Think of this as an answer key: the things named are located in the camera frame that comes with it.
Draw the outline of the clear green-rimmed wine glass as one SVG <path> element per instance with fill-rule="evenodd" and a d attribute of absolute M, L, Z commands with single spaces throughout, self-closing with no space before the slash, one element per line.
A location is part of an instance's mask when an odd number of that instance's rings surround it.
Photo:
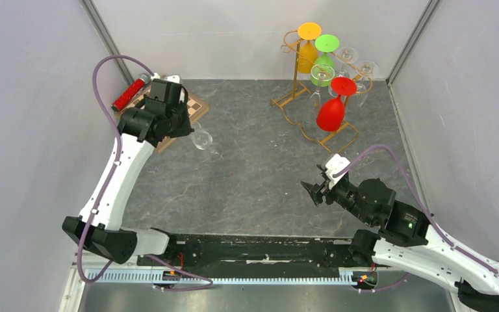
<path fill-rule="evenodd" d="M 318 110 L 322 105 L 321 88 L 323 86 L 320 86 L 320 84 L 321 80 L 319 80 L 318 86 L 312 84 L 311 95 L 307 96 L 306 100 L 303 103 L 301 117 L 304 126 L 310 126 L 314 123 L 316 115 L 318 114 Z"/>

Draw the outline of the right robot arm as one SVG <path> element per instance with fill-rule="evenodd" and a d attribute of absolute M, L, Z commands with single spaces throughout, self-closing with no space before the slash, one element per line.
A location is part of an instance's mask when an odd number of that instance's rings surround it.
<path fill-rule="evenodd" d="M 380 179 L 355 186 L 344 175 L 302 186 L 315 205 L 336 203 L 367 226 L 349 247 L 355 264 L 399 268 L 455 293 L 475 311 L 499 311 L 499 261 L 459 244 Z"/>

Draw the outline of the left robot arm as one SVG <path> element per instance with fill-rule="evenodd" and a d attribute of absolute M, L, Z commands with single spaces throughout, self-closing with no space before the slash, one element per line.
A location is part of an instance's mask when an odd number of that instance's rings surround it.
<path fill-rule="evenodd" d="M 83 250 L 117 264 L 134 255 L 153 254 L 162 265 L 174 263 L 177 246 L 169 234 L 157 229 L 122 226 L 127 200 L 156 147 L 165 138 L 193 132 L 188 113 L 188 91 L 178 75 L 154 78 L 149 94 L 125 109 L 119 119 L 119 141 L 93 194 L 77 216 L 67 216 L 62 230 Z"/>

